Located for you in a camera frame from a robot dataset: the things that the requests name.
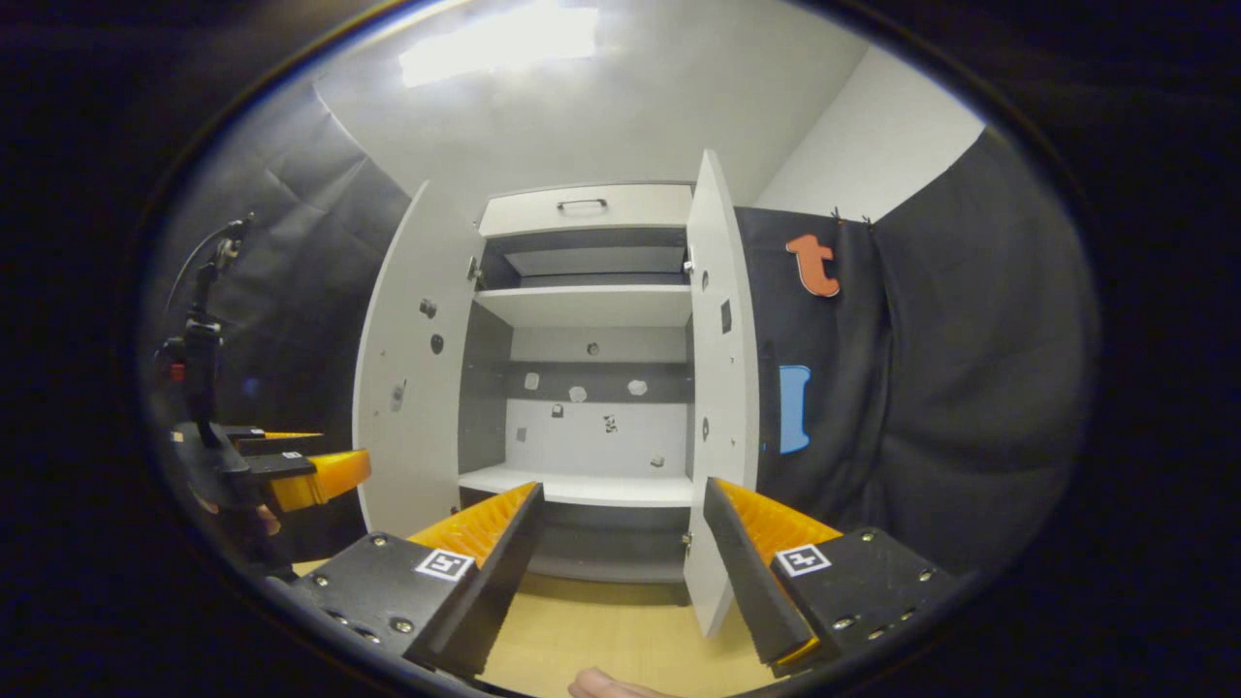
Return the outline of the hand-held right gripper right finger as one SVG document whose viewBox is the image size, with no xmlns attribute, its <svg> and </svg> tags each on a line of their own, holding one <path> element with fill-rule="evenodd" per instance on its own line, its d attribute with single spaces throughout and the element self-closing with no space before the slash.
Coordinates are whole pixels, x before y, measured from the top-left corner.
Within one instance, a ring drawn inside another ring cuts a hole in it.
<svg viewBox="0 0 1241 698">
<path fill-rule="evenodd" d="M 877 527 L 838 532 L 717 477 L 702 513 L 756 655 L 779 679 L 890 645 L 965 586 Z"/>
</svg>

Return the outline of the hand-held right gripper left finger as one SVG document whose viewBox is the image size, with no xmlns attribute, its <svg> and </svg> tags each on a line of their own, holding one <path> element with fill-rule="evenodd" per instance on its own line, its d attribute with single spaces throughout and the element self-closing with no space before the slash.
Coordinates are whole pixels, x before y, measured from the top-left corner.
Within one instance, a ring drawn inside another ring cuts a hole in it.
<svg viewBox="0 0 1241 698">
<path fill-rule="evenodd" d="M 375 532 L 290 584 L 308 614 L 393 659 L 474 679 L 544 530 L 544 487 L 488 496 L 412 537 Z"/>
</svg>

